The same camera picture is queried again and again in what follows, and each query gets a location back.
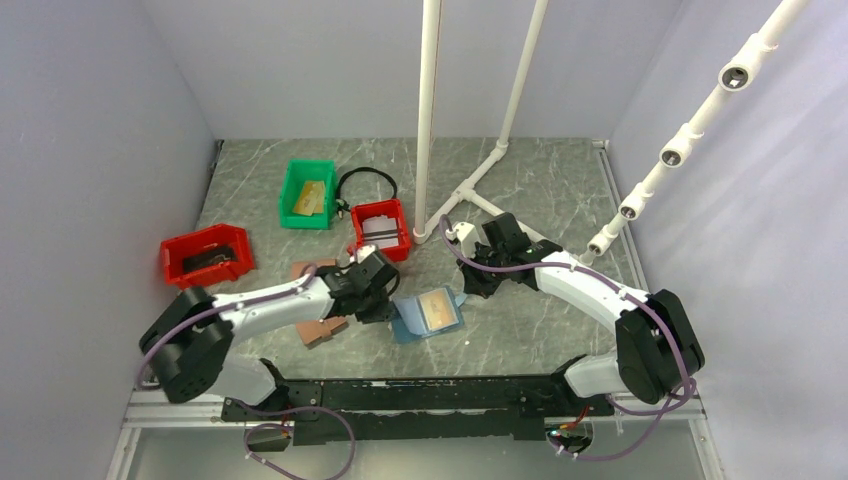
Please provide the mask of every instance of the marble surface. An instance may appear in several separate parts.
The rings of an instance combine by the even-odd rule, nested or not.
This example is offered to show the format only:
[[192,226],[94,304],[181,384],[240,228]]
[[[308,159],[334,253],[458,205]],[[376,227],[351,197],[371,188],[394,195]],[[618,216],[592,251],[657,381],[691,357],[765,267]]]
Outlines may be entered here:
[[[432,214],[494,147],[494,138],[436,139],[431,152],[428,213]],[[197,227],[228,223],[247,229],[257,269],[213,293],[249,291],[288,281],[298,260],[340,258],[354,239],[349,216],[331,230],[280,227],[277,200],[292,158],[334,160],[339,174],[369,165],[399,184],[412,231],[416,140],[299,139],[226,141]],[[477,191],[505,211],[580,253],[612,218],[614,207],[588,139],[512,139],[506,156]],[[385,180],[367,173],[345,183],[352,205],[389,198]],[[463,203],[453,221],[491,218]],[[595,268],[634,285],[625,249],[616,242]],[[396,295],[412,296],[448,285],[462,290],[462,275],[441,240],[431,237],[398,264]],[[405,377],[547,373],[584,354],[609,351],[612,335],[586,314],[549,295],[504,282],[491,298],[471,297],[462,306],[465,326],[408,345],[397,345],[386,324],[349,327],[331,340],[305,347],[294,328],[281,328],[239,345],[236,352],[272,359],[288,378]]]

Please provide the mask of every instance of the white wall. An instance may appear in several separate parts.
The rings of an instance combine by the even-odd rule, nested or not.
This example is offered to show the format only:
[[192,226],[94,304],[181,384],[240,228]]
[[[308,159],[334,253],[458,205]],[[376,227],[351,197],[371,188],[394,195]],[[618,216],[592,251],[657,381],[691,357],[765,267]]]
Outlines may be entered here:
[[[145,0],[219,138],[414,136],[421,0]],[[531,0],[444,2],[434,132],[497,135]],[[609,138],[681,0],[552,0],[515,136]]]
[[[692,0],[612,136],[626,192],[776,0]],[[634,224],[707,358],[728,477],[848,478],[848,9],[813,1]]]
[[213,137],[135,0],[0,7],[0,465],[104,478]]

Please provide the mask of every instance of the red plastic container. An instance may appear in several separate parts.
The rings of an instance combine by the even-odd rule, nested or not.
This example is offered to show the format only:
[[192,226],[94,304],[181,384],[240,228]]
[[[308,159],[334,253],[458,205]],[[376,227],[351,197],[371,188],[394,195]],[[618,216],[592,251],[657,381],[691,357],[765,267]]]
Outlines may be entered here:
[[165,283],[182,289],[233,281],[255,268],[247,231],[224,223],[165,240],[159,253]]
[[400,204],[400,200],[396,198],[376,203],[364,203],[350,209],[353,228],[356,230],[356,245],[354,248],[358,249],[365,245],[365,239],[362,236],[362,222],[368,218],[379,217],[380,215],[394,218],[398,224],[398,245],[381,248],[380,251],[385,253],[389,257],[389,260],[393,262],[406,260],[409,256],[409,249],[412,248],[412,242],[409,241],[406,219],[403,218],[403,207]]

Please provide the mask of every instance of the plastic bin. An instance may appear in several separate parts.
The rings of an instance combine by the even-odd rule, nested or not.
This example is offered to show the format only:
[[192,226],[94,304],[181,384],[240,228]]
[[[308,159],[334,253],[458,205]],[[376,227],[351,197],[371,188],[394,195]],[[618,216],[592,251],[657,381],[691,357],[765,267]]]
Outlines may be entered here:
[[224,223],[165,240],[159,254],[165,283],[182,289],[233,281],[255,268],[247,231]]
[[406,219],[403,217],[403,206],[400,200],[393,198],[376,203],[364,203],[357,205],[350,210],[350,216],[353,220],[353,228],[356,230],[356,244],[351,249],[356,249],[365,245],[365,238],[362,234],[362,222],[371,217],[385,215],[389,218],[394,218],[398,224],[398,245],[394,247],[384,247],[380,251],[389,257],[393,262],[402,262],[409,256],[409,249],[412,248],[412,242],[409,240],[409,231],[406,228]]
[[[303,184],[307,181],[324,182],[324,213],[318,215],[298,215],[292,212]],[[329,230],[333,215],[336,214],[336,165],[332,160],[289,161],[283,191],[280,192],[280,226],[283,228],[311,228]]]

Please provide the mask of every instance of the green plastic container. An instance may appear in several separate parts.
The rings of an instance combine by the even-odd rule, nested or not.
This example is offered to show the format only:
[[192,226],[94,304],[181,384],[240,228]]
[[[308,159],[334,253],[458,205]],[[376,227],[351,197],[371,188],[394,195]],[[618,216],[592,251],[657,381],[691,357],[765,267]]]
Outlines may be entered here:
[[[307,181],[324,182],[324,213],[304,216],[292,213],[303,184]],[[336,165],[332,160],[300,160],[289,161],[286,178],[283,180],[283,191],[280,192],[280,226],[283,228],[311,228],[329,230],[333,215],[336,214]]]

